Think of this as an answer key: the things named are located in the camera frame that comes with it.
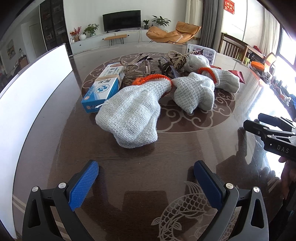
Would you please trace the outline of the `person's right hand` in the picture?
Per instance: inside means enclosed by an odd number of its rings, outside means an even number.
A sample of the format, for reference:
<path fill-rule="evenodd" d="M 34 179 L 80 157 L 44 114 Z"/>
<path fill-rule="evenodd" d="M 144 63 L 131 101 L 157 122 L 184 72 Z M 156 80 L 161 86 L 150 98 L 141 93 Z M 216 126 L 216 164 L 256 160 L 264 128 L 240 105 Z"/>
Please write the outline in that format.
<path fill-rule="evenodd" d="M 285 166 L 281 173 L 281 192 L 284 199 L 287 199 L 289 193 L 289 185 L 292 182 L 295 182 L 295 162 L 285 157 L 280 157 L 278 161 L 280 163 L 285 163 Z"/>

